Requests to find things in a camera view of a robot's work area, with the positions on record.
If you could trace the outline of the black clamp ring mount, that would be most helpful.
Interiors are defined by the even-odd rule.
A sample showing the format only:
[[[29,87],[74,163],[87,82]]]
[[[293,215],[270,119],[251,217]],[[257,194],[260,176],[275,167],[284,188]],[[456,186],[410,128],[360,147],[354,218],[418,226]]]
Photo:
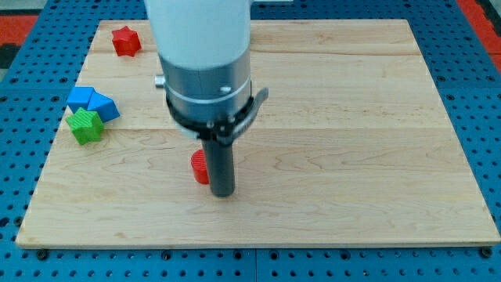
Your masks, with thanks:
[[[184,117],[169,100],[167,105],[175,125],[191,139],[215,141],[222,146],[232,145],[254,122],[261,105],[268,99],[269,89],[261,89],[256,96],[251,96],[246,104],[235,114],[218,117],[215,120],[196,121],[193,117]]]

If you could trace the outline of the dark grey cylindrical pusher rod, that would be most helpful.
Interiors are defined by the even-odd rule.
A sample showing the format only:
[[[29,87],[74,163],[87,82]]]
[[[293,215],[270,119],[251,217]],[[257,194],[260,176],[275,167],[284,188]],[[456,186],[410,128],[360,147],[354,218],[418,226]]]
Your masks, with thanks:
[[[203,140],[202,146],[212,194],[216,197],[230,196],[235,190],[232,145]]]

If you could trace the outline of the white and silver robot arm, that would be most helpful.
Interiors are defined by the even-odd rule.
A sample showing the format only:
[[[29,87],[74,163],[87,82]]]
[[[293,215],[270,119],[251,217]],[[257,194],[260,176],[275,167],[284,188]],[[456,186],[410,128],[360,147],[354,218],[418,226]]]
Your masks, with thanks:
[[[269,96],[251,93],[251,1],[147,0],[169,113],[202,142],[211,192],[236,188],[233,142]]]

